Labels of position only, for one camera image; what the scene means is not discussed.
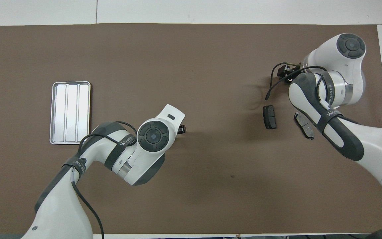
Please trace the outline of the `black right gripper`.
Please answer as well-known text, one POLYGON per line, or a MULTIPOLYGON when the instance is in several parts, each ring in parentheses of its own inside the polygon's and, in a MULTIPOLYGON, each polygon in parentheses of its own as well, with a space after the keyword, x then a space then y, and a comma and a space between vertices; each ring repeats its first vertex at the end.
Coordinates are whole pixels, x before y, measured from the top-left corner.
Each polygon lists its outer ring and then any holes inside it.
POLYGON ((291 74, 294 71, 294 68, 291 65, 283 65, 277 71, 278 79, 282 79, 287 75, 291 74))

